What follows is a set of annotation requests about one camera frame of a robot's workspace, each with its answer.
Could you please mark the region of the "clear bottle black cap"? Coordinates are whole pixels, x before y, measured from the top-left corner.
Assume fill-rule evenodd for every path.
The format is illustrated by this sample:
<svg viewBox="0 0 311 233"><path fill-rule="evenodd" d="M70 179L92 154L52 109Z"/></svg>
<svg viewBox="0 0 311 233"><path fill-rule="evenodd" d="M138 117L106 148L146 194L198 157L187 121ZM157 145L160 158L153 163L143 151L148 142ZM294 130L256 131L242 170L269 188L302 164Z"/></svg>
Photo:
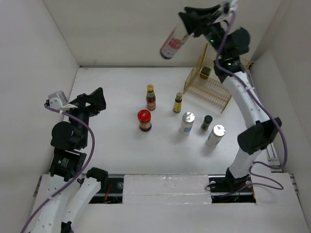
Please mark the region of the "clear bottle black cap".
<svg viewBox="0 0 311 233"><path fill-rule="evenodd" d="M183 23L179 23L172 30L166 41L160 48L160 55L166 59L172 59L180 48L185 44L189 34Z"/></svg>

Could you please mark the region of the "red lid sauce jar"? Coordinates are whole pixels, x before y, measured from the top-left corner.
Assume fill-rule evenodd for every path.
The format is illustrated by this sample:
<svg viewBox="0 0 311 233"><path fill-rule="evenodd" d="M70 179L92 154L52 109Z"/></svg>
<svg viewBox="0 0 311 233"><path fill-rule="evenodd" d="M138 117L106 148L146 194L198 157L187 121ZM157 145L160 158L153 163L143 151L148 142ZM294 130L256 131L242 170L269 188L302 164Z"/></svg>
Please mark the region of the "red lid sauce jar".
<svg viewBox="0 0 311 233"><path fill-rule="evenodd" d="M143 109L138 112L139 128L143 132L147 132L152 128L151 117L151 112L149 110Z"/></svg>

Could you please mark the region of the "glass oil bottle gold spout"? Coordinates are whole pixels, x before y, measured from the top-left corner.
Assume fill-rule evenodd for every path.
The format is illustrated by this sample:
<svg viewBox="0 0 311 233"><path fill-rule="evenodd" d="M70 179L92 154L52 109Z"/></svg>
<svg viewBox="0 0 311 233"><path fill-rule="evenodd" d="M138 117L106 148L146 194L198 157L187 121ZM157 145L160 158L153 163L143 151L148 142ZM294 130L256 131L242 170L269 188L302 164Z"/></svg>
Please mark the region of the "glass oil bottle gold spout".
<svg viewBox="0 0 311 233"><path fill-rule="evenodd" d="M203 67L200 71L200 78L203 80L207 80L210 76L211 68L210 67Z"/></svg>

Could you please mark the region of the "tall sauce bottle yellow cap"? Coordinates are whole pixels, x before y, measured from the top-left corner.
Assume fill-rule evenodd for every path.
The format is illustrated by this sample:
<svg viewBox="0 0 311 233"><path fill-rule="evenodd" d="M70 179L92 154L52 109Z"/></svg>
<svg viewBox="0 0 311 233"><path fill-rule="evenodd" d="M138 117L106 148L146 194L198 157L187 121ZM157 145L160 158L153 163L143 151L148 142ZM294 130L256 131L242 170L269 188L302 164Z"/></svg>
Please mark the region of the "tall sauce bottle yellow cap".
<svg viewBox="0 0 311 233"><path fill-rule="evenodd" d="M153 111L156 109L156 96L152 84L147 85L146 104L148 110Z"/></svg>

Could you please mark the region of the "small yellow label bottle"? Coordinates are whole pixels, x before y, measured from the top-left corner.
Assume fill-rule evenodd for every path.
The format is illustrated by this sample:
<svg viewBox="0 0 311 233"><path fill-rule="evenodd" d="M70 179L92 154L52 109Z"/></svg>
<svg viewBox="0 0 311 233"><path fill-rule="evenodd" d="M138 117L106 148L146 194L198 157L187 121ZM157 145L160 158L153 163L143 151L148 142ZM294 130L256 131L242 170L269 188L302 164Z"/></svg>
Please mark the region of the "small yellow label bottle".
<svg viewBox="0 0 311 233"><path fill-rule="evenodd" d="M178 92L175 97L173 111L175 113L179 113L181 111L181 106L182 106L182 93Z"/></svg>

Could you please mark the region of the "white shaker silver lid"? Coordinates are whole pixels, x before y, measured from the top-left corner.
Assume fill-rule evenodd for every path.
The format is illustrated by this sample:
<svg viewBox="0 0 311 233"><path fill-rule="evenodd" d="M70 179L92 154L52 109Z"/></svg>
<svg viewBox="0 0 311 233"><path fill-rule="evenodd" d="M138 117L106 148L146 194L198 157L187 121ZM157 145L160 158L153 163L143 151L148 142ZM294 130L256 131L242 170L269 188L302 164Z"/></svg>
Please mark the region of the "white shaker silver lid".
<svg viewBox="0 0 311 233"><path fill-rule="evenodd" d="M180 133L183 135L190 134L194 121L195 115L192 112L185 112L182 116L182 121L179 128Z"/></svg>
<svg viewBox="0 0 311 233"><path fill-rule="evenodd" d="M210 147L216 147L224 137L225 133L226 129L223 125L214 126L206 140L206 144Z"/></svg>

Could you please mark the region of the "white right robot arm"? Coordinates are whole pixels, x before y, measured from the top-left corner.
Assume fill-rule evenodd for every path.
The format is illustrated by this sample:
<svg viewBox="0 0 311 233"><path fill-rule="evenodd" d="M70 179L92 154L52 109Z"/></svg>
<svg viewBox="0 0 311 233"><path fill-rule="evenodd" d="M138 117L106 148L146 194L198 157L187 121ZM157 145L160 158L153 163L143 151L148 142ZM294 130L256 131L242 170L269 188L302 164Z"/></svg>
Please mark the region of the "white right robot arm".
<svg viewBox="0 0 311 233"><path fill-rule="evenodd" d="M185 7L179 13L188 35L203 35L217 51L214 72L230 92L245 121L246 130L237 137L239 145L234 162L218 184L229 192L238 192L247 184L256 158L270 145L281 127L281 120L264 109L250 84L240 56L249 51L250 34L240 27L231 31L236 18L237 1L227 0L211 8Z"/></svg>

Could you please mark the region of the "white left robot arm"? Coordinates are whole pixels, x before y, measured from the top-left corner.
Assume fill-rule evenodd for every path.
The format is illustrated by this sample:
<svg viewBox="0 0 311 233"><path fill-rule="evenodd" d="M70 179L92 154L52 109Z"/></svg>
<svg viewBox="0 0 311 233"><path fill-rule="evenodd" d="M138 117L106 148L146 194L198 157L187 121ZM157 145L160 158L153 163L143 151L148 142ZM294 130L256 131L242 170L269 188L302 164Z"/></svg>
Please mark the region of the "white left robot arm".
<svg viewBox="0 0 311 233"><path fill-rule="evenodd" d="M79 179L95 150L95 136L90 117L106 109L101 87L91 94L80 94L68 101L63 91L48 96L44 107L68 117L52 129L54 148L49 169L46 200L31 214L22 228L26 232L36 214L40 214L32 233L72 233L87 205L98 192L108 188L108 172L91 168Z"/></svg>

